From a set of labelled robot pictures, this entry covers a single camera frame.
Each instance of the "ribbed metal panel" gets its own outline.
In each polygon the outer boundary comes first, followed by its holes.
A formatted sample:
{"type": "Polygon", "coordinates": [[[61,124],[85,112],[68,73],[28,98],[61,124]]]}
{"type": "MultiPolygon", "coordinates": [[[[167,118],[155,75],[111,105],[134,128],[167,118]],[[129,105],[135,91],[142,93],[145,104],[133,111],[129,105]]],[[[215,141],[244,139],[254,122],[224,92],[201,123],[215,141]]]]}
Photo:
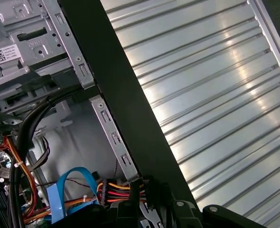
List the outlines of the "ribbed metal panel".
{"type": "Polygon", "coordinates": [[[200,208],[280,227],[280,67],[245,0],[102,0],[200,208]]]}

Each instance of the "barcode label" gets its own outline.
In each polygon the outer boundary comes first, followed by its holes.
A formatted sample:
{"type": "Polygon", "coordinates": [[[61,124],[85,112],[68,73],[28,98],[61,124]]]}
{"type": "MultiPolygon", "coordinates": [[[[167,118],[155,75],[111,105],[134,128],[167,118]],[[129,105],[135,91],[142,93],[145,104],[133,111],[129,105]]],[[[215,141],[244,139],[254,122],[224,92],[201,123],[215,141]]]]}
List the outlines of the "barcode label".
{"type": "Polygon", "coordinates": [[[0,64],[20,58],[21,53],[16,44],[0,49],[0,64]]]}
{"type": "Polygon", "coordinates": [[[9,178],[9,169],[2,167],[0,169],[0,177],[8,179],[9,178]]]}

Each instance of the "cable tie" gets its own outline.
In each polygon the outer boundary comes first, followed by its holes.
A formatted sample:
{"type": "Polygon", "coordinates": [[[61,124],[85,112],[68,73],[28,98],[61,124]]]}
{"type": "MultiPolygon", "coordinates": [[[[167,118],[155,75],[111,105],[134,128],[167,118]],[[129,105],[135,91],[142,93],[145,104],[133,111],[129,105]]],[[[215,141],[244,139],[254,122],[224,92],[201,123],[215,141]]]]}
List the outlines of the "cable tie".
{"type": "Polygon", "coordinates": [[[23,161],[20,161],[20,162],[18,162],[18,163],[15,163],[15,167],[17,168],[17,167],[19,167],[21,164],[23,164],[24,162],[23,161]]]}

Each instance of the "metal chassis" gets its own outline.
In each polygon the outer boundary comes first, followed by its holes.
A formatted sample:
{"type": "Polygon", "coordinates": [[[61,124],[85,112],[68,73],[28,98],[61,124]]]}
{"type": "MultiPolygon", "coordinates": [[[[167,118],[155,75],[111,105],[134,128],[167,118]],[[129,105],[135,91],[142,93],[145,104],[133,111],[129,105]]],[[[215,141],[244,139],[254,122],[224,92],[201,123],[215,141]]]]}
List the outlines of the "metal chassis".
{"type": "Polygon", "coordinates": [[[141,176],[198,208],[100,1],[59,4],[141,176]]]}

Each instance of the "black cable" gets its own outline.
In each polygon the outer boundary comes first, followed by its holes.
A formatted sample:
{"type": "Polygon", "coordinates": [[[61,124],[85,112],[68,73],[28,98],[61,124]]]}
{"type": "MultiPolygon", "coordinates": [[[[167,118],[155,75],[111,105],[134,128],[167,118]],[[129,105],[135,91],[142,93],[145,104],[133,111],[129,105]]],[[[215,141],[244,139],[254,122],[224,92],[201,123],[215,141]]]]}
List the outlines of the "black cable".
{"type": "MultiPolygon", "coordinates": [[[[65,88],[53,93],[50,97],[40,102],[24,119],[22,122],[18,139],[17,152],[22,161],[25,161],[29,148],[31,147],[32,137],[38,123],[49,112],[49,110],[57,103],[69,98],[72,93],[78,91],[80,85],[65,88]]],[[[11,217],[14,228],[24,228],[25,224],[21,208],[19,205],[19,182],[22,175],[21,169],[15,169],[14,166],[10,168],[10,185],[9,185],[9,205],[11,210],[11,217]]]]}
{"type": "Polygon", "coordinates": [[[42,165],[44,165],[47,162],[48,157],[50,155],[50,148],[49,148],[49,143],[48,143],[47,139],[45,137],[42,137],[41,142],[43,145],[44,152],[40,156],[40,158],[37,160],[37,162],[33,164],[32,171],[34,171],[34,170],[40,168],[42,165]]]}

